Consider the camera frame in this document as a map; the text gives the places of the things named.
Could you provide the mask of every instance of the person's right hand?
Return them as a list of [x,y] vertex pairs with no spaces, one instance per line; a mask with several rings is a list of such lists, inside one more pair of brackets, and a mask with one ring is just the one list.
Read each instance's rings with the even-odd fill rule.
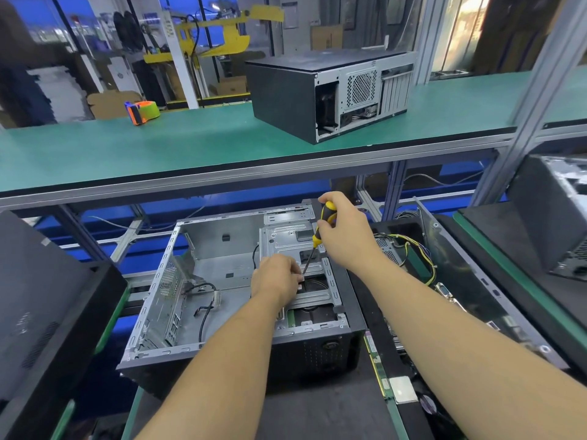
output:
[[318,221],[320,237],[328,256],[353,273],[359,274],[364,266],[370,264],[383,253],[364,213],[356,209],[340,191],[330,191],[318,198],[320,203],[327,200],[336,206],[336,227],[326,221]]

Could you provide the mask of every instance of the person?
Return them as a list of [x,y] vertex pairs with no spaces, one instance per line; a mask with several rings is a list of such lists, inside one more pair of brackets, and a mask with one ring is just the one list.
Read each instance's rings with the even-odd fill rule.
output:
[[[338,210],[335,228],[318,222],[328,256],[369,288],[469,440],[587,438],[587,388],[391,262],[365,215],[344,194],[329,192],[319,200],[333,201]],[[263,259],[253,273],[250,301],[189,363],[137,439],[253,439],[275,317],[302,280],[292,258]]]

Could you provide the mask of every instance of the yellow and black screwdriver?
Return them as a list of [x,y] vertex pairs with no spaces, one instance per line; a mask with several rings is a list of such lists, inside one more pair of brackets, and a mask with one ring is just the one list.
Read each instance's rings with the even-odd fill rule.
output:
[[[330,225],[334,227],[334,220],[336,219],[336,206],[334,205],[334,202],[328,200],[324,204],[324,206],[322,207],[322,213],[320,213],[320,219],[322,219],[323,221],[327,221]],[[306,270],[308,269],[308,266],[312,261],[312,256],[314,256],[316,248],[320,244],[322,244],[322,239],[320,238],[320,230],[318,228],[316,228],[316,233],[314,233],[314,235],[312,236],[312,242],[314,244],[314,248],[312,249],[312,253],[310,253],[310,257],[306,262],[306,266],[304,267],[302,275],[306,274]]]

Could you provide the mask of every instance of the cardboard box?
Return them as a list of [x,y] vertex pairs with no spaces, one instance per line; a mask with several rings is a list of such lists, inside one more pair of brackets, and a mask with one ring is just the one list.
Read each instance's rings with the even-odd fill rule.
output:
[[312,26],[310,31],[312,50],[342,49],[342,33],[342,24]]
[[221,77],[216,87],[218,95],[235,95],[247,93],[246,76]]
[[90,110],[98,120],[128,117],[124,102],[140,102],[142,100],[143,97],[134,91],[104,91],[87,96]]

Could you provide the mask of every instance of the label sticker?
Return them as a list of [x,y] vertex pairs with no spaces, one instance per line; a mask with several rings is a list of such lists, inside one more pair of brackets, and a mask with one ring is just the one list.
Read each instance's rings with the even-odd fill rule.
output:
[[371,353],[376,353],[377,352],[377,348],[375,347],[375,343],[373,342],[373,337],[369,334],[366,336],[367,337],[367,342],[369,343],[369,349],[371,350]]
[[422,406],[422,409],[430,415],[434,415],[438,412],[436,409],[436,403],[434,403],[428,395],[422,395],[420,397],[420,405]]

